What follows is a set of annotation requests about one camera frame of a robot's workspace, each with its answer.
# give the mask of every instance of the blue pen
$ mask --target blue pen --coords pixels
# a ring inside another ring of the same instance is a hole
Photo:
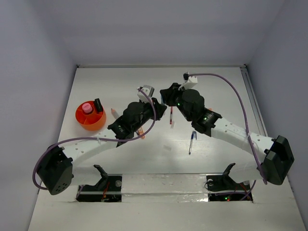
[[[188,155],[190,155],[192,153],[192,147],[193,147],[193,138],[196,138],[197,140],[197,132],[196,131],[193,131],[192,132],[192,136],[191,136],[191,145],[189,146],[189,152],[188,152]]]

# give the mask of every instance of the pen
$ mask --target pen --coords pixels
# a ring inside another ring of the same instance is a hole
[[[118,114],[118,112],[116,112],[115,109],[111,108],[111,114],[113,115],[113,117],[115,119],[118,119],[120,117],[120,115]],[[143,129],[140,127],[137,131],[136,131],[137,135],[140,136],[143,134]]]
[[[172,124],[172,112],[173,112],[173,107],[171,106],[171,108],[170,108],[170,124]]]
[[[191,136],[191,144],[189,146],[189,152],[188,152],[188,155],[190,155],[192,153],[192,147],[193,147],[193,138],[196,137],[196,140],[197,140],[197,132],[196,131],[193,131],[192,132],[192,136]]]

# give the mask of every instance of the white table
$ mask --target white table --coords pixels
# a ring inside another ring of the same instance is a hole
[[[121,114],[130,102],[138,100],[137,87],[144,84],[155,87],[154,97],[160,99],[159,90],[168,88],[173,82],[182,83],[182,74],[186,71],[225,76],[243,99],[250,129],[261,134],[264,132],[257,126],[260,118],[255,117],[238,67],[79,68],[59,140],[94,134],[85,131],[75,120],[75,110],[82,102],[101,99],[107,112],[106,127],[114,121],[110,108]],[[198,82],[195,89],[205,98],[206,107],[244,127],[240,104],[226,83],[216,77],[199,77]],[[171,129],[167,110],[144,140],[128,142],[103,152],[89,159],[87,164],[100,164],[108,174],[131,177],[136,181],[135,190],[142,191],[138,181],[141,174],[153,174],[143,175],[153,179],[155,174],[189,173],[194,176],[196,173],[221,173],[230,163],[246,163],[253,159],[236,147],[201,134],[198,134],[189,156],[193,129],[177,109],[173,111],[173,119],[175,126]],[[147,130],[150,124],[151,121],[146,123],[143,130]],[[180,191],[186,192],[185,186]],[[121,203],[79,203],[74,199],[76,192],[77,187],[73,186],[57,196],[40,190],[29,230],[305,230],[287,179],[281,186],[264,185],[258,181],[253,190],[253,203],[179,202],[159,197],[124,199]]]

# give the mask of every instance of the white wall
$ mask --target white wall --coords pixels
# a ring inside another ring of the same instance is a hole
[[[78,64],[244,64],[283,0],[43,0]]]
[[[50,18],[0,1],[0,230],[27,230],[38,157],[58,138],[76,66]]]
[[[287,0],[249,63],[270,136],[288,138],[295,162],[289,179],[308,225],[308,1]]]

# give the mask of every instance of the pink cap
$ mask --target pink cap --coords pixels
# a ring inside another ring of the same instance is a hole
[[[92,111],[92,107],[91,107],[91,104],[89,103],[84,103],[82,105],[82,110],[85,112],[85,113],[90,113]]]

